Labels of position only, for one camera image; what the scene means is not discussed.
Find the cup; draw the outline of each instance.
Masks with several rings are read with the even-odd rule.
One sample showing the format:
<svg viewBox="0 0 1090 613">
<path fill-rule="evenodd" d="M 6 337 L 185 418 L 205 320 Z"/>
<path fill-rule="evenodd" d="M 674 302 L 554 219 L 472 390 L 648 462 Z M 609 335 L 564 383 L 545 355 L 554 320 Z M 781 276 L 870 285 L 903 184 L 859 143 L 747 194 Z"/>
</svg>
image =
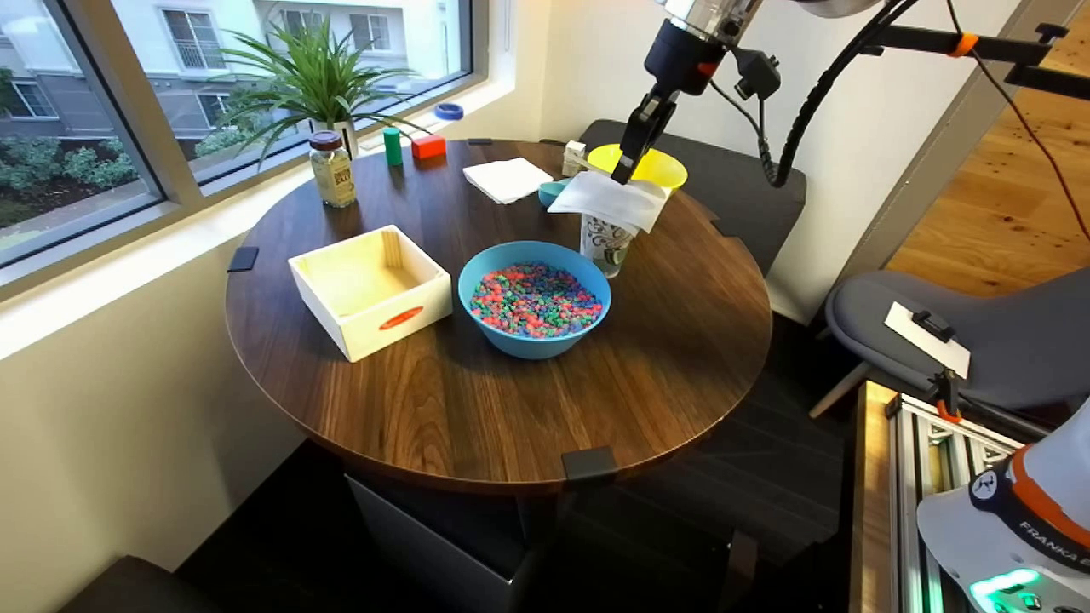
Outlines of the cup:
<svg viewBox="0 0 1090 613">
<path fill-rule="evenodd" d="M 615 143 L 604 143 L 587 156 L 587 163 L 604 171 L 604 173 L 613 173 L 615 160 L 621 160 L 621 146 Z M 667 201 L 684 181 L 688 181 L 684 163 L 674 160 L 664 150 L 648 150 L 645 160 L 632 171 L 632 186 L 645 186 L 662 201 Z M 632 238 L 638 238 L 638 233 L 625 233 L 625 229 L 609 225 L 609 221 L 593 219 L 593 215 L 581 215 L 581 221 L 579 221 L 579 255 L 597 263 L 605 278 L 621 276 L 622 255 L 625 255 Z"/>
<path fill-rule="evenodd" d="M 579 221 L 579 255 L 598 264 L 605 278 L 621 276 L 621 263 L 632 238 L 632 233 L 598 221 L 593 215 L 581 215 Z"/>
</svg>

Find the window sill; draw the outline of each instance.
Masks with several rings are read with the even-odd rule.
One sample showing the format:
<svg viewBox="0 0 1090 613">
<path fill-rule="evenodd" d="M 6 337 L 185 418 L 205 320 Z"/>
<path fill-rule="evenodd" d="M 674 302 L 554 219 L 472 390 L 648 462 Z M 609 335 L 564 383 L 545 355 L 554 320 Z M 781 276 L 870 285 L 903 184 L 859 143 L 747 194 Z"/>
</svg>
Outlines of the window sill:
<svg viewBox="0 0 1090 613">
<path fill-rule="evenodd" d="M 508 93 L 508 80 L 486 79 L 448 94 L 448 103 L 461 103 L 465 116 L 472 116 L 491 103 L 501 103 Z M 377 153 L 377 146 L 377 135 L 362 138 L 362 156 Z M 0 362 L 245 234 L 279 196 L 285 196 L 302 181 L 311 181 L 311 168 L 290 163 L 201 211 L 177 215 L 177 208 L 171 211 L 165 203 L 160 211 L 151 211 L 156 215 L 156 221 L 138 238 L 124 238 L 103 255 L 40 276 L 40 282 L 17 288 L 13 296 L 0 296 Z"/>
</svg>

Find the bowl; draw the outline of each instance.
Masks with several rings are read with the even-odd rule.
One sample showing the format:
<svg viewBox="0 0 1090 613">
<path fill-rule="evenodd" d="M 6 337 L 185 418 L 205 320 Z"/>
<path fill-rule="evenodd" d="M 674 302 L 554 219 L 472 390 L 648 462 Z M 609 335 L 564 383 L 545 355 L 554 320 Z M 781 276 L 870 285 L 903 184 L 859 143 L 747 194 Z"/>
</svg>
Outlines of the bowl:
<svg viewBox="0 0 1090 613">
<path fill-rule="evenodd" d="M 548 268 L 560 268 L 568 276 L 575 276 L 575 282 L 581 288 L 593 292 L 593 298 L 604 305 L 597 312 L 597 320 L 581 323 L 579 330 L 568 335 L 551 335 L 551 337 L 529 337 L 529 335 L 515 335 L 515 330 L 501 330 L 486 320 L 479 320 L 471 302 L 472 292 L 479 288 L 479 278 L 492 268 L 508 268 L 517 263 L 540 263 Z M 471 320 L 475 323 L 475 330 L 504 355 L 521 357 L 521 362 L 548 362 L 568 348 L 575 348 L 593 328 L 598 328 L 613 305 L 613 288 L 609 278 L 579 251 L 554 245 L 554 243 L 501 243 L 491 245 L 482 251 L 475 251 L 456 276 L 456 298 L 462 302 L 462 309 L 471 312 Z"/>
<path fill-rule="evenodd" d="M 587 156 L 587 163 L 604 173 L 613 173 L 615 160 L 621 160 L 621 143 L 604 143 Z M 664 150 L 648 150 L 632 171 L 632 181 L 658 184 L 669 194 L 669 192 L 680 192 L 680 184 L 688 181 L 688 171 L 676 156 L 669 156 Z"/>
</svg>

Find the blue bowl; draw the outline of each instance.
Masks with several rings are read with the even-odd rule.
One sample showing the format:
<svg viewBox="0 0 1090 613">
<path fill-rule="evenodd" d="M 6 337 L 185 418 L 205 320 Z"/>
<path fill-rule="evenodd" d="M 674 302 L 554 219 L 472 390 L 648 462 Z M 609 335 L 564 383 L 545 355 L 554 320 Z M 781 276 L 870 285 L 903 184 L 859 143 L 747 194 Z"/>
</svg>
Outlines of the blue bowl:
<svg viewBox="0 0 1090 613">
<path fill-rule="evenodd" d="M 471 302 L 472 302 L 472 292 L 479 285 L 479 278 L 492 268 L 504 268 L 504 264 L 517 264 L 517 263 L 545 263 L 551 268 L 564 268 L 568 276 L 575 276 L 604 305 L 604 312 L 571 330 L 571 335 L 560 335 L 560 337 L 525 337 L 525 335 L 508 335 L 508 330 L 498 330 L 491 323 L 482 323 Z M 491 245 L 482 251 L 475 251 L 462 272 L 456 276 L 456 298 L 462 302 L 462 309 L 472 318 L 472 323 L 479 328 L 479 335 L 504 355 L 511 357 L 521 357 L 521 362 L 548 362 L 568 348 L 575 348 L 593 328 L 598 328 L 613 305 L 613 288 L 609 288 L 609 278 L 589 263 L 581 260 L 579 251 L 571 248 L 560 248 L 560 245 L 551 245 L 551 243 L 501 243 L 501 245 Z"/>
</svg>

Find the window frame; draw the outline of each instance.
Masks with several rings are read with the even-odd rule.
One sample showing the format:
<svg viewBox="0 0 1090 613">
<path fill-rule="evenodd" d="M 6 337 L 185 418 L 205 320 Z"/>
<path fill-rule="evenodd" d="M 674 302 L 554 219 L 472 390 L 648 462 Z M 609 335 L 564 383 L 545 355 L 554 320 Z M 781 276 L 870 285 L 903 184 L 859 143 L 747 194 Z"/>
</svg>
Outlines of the window frame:
<svg viewBox="0 0 1090 613">
<path fill-rule="evenodd" d="M 431 94 L 422 93 L 424 97 L 404 103 L 396 111 L 411 111 L 438 94 L 472 89 L 486 79 L 486 3 L 491 0 L 462 0 L 462 76 L 431 85 Z M 145 181 L 152 196 L 121 215 L 87 219 L 82 233 L 47 238 L 47 245 L 31 245 L 19 248 L 19 255 L 13 260 L 0 260 L 0 302 L 55 276 L 64 276 L 93 260 L 124 248 L 145 234 L 165 233 L 188 221 L 191 215 L 201 215 L 247 186 L 264 184 L 270 178 L 290 173 L 300 163 L 305 163 L 305 146 L 297 143 L 290 150 L 270 153 L 261 163 L 243 163 L 230 173 L 198 181 L 198 171 L 177 146 L 174 128 L 156 103 L 151 76 L 142 70 L 132 45 L 115 45 L 130 40 L 130 34 L 115 18 L 112 0 L 40 0 L 40 5 L 47 5 L 47 13 L 55 18 L 93 93 L 104 97 L 104 111 L 112 116 L 112 121 L 121 127 L 115 135 L 130 150 L 132 168 Z"/>
</svg>

